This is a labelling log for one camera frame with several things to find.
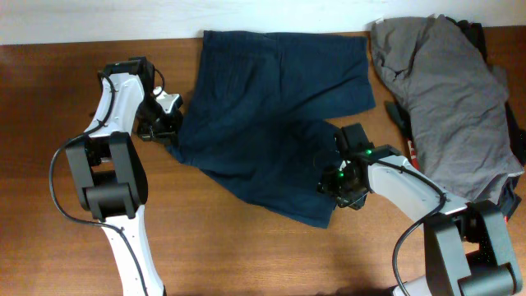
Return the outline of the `navy blue shorts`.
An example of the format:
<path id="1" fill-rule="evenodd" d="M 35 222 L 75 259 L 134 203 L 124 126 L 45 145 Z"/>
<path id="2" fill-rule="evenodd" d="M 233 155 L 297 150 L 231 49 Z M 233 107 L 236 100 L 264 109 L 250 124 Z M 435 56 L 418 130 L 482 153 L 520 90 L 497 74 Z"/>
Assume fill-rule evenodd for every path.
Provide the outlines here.
<path id="1" fill-rule="evenodd" d="M 168 152 L 246 203 L 326 228 L 335 200 L 316 187 L 339 162 L 332 120 L 375 107 L 368 68 L 362 36 L 207 30 Z"/>

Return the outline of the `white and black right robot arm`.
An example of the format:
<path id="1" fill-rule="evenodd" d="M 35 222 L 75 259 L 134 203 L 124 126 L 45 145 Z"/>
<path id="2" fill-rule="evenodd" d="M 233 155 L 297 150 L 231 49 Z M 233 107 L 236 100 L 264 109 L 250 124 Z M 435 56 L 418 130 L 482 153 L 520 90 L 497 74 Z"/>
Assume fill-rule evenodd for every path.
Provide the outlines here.
<path id="1" fill-rule="evenodd" d="M 412 220 L 395 244 L 392 295 L 514 295 L 524 287 L 505 217 L 491 201 L 473 203 L 418 172 L 392 146 L 345 151 L 328 166 L 318 192 L 358 210 L 367 195 L 389 200 Z M 424 234 L 424 275 L 404 281 L 398 255 L 415 230 Z"/>

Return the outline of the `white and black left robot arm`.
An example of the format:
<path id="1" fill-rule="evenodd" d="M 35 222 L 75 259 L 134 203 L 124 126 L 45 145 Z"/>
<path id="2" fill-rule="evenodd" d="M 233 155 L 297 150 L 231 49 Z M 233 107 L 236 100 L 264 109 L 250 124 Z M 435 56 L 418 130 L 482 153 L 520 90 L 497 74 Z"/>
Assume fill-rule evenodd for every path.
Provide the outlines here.
<path id="1" fill-rule="evenodd" d="M 155 84 L 160 75 L 145 57 L 106 65 L 101 98 L 90 125 L 61 146 L 89 225 L 102 229 L 125 295 L 164 295 L 145 230 L 148 181 L 132 136 L 177 143 L 182 98 Z"/>

